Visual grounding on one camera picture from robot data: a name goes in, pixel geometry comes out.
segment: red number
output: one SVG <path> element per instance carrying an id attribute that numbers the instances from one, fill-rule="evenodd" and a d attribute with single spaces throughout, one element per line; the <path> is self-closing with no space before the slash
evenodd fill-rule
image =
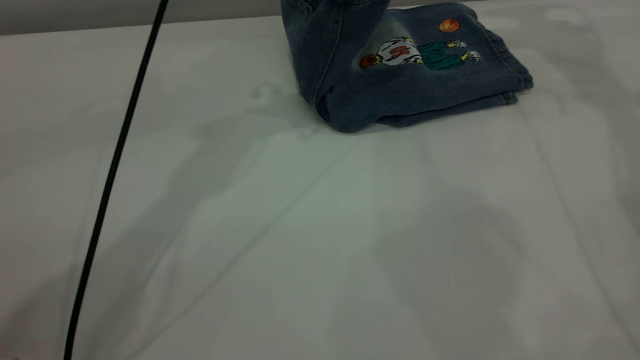
<path id="1" fill-rule="evenodd" d="M 391 58 L 395 59 L 400 55 L 409 55 L 409 48 L 406 46 L 398 46 L 391 49 L 389 53 L 391 54 Z"/>

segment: sneaker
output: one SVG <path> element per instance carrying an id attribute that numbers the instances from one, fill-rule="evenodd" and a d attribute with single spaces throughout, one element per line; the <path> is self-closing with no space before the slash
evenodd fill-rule
<path id="1" fill-rule="evenodd" d="M 467 47 L 467 43 L 460 40 L 453 40 L 450 44 L 454 44 L 456 47 Z"/>
<path id="2" fill-rule="evenodd" d="M 469 51 L 469 58 L 473 61 L 480 61 L 480 54 L 477 51 Z"/>

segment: black cord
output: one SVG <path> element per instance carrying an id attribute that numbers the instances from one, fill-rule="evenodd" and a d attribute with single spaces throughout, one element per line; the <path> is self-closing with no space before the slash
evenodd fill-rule
<path id="1" fill-rule="evenodd" d="M 145 80 L 145 74 L 147 73 L 147 67 L 151 54 L 154 51 L 154 45 L 156 44 L 156 38 L 160 31 L 160 25 L 164 17 L 164 11 L 166 10 L 169 0 L 160 0 L 160 5 L 156 13 L 154 25 L 151 28 L 151 34 L 149 34 L 149 40 L 147 41 L 147 47 L 145 48 L 145 54 L 142 56 L 142 62 L 138 69 L 138 76 L 136 83 L 133 86 L 133 93 L 129 99 L 129 107 L 127 107 L 127 113 L 122 123 L 120 130 L 120 137 L 118 137 L 118 143 L 116 149 L 113 152 L 113 158 L 111 159 L 111 167 L 109 167 L 109 174 L 107 175 L 107 181 L 104 184 L 102 191 L 102 198 L 100 200 L 100 207 L 98 208 L 98 215 L 95 218 L 93 225 L 93 232 L 91 234 L 91 240 L 89 241 L 89 248 L 86 251 L 86 257 L 84 258 L 84 265 L 82 267 L 82 274 L 80 275 L 80 283 L 76 292 L 76 299 L 74 301 L 74 307 L 71 311 L 71 319 L 69 320 L 69 329 L 67 332 L 67 341 L 65 343 L 65 355 L 63 360 L 71 360 L 74 341 L 76 339 L 76 330 L 78 326 L 78 319 L 80 319 L 80 310 L 82 308 L 82 302 L 84 299 L 84 292 L 86 291 L 86 285 L 89 281 L 89 273 L 91 272 L 91 265 L 93 264 L 93 258 L 95 256 L 95 250 L 98 247 L 98 239 L 100 238 L 100 231 L 102 230 L 102 223 L 104 222 L 104 215 L 107 213 L 107 205 L 109 204 L 109 198 L 111 196 L 111 190 L 113 189 L 113 182 L 118 172 L 118 165 L 120 164 L 120 158 L 122 157 L 122 151 L 124 150 L 124 144 L 127 141 L 127 135 L 129 134 L 129 128 L 131 127 L 131 121 L 136 111 L 136 105 L 138 104 L 138 97 L 140 96 L 140 90 Z"/>

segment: green pants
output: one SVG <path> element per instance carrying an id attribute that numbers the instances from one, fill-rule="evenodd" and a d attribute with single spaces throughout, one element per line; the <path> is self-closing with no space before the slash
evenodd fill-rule
<path id="1" fill-rule="evenodd" d="M 465 64 L 460 55 L 447 54 L 446 50 L 448 49 L 447 42 L 444 41 L 418 46 L 418 51 L 420 51 L 424 64 L 429 70 L 455 69 Z"/>

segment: jeans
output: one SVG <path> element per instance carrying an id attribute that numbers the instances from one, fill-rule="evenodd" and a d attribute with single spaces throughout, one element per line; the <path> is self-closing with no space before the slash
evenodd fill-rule
<path id="1" fill-rule="evenodd" d="M 462 4 L 281 0 L 300 94 L 338 131 L 517 102 L 529 71 Z"/>

